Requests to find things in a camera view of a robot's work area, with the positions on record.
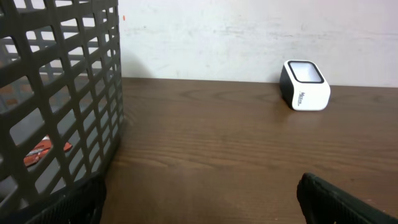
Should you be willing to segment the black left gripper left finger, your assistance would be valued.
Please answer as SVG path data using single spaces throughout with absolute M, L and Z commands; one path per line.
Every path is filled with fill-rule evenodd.
M 78 180 L 27 210 L 26 223 L 99 223 L 106 198 L 101 173 Z

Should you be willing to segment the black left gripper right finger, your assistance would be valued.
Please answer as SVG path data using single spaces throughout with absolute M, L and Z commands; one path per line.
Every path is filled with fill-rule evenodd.
M 311 224 L 397 224 L 397 218 L 309 172 L 298 182 L 297 200 L 306 222 Z

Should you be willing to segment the orange snack bar wrapper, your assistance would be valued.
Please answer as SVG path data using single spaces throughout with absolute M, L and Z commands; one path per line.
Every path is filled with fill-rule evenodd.
M 35 165 L 42 158 L 44 158 L 52 148 L 53 144 L 49 136 L 44 136 L 43 139 L 36 145 L 36 147 L 34 147 L 28 154 L 25 155 L 25 166 L 30 167 Z

